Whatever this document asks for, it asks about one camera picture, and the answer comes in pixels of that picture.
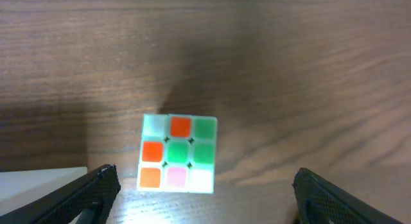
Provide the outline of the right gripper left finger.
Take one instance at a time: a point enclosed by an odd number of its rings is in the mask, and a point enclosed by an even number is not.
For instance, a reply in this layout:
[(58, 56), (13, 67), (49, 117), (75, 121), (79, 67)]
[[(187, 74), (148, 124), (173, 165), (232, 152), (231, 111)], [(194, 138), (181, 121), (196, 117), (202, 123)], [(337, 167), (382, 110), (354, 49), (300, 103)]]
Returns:
[(1, 216), (1, 223), (105, 223), (121, 186), (105, 164), (34, 202)]

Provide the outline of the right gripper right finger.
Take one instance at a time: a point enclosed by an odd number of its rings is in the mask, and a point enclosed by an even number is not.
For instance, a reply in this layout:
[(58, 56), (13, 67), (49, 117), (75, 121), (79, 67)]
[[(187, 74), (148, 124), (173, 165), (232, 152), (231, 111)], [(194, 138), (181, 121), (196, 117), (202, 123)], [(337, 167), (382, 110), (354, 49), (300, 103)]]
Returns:
[(305, 224), (400, 224), (307, 168), (298, 170), (292, 184)]

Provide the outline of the multicoloured puzzle cube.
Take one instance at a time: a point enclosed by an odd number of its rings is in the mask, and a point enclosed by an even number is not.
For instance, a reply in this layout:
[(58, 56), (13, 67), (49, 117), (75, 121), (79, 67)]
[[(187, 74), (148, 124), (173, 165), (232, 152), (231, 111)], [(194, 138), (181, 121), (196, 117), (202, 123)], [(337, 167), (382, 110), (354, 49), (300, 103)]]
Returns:
[(212, 194), (217, 137), (216, 117), (145, 114), (137, 189)]

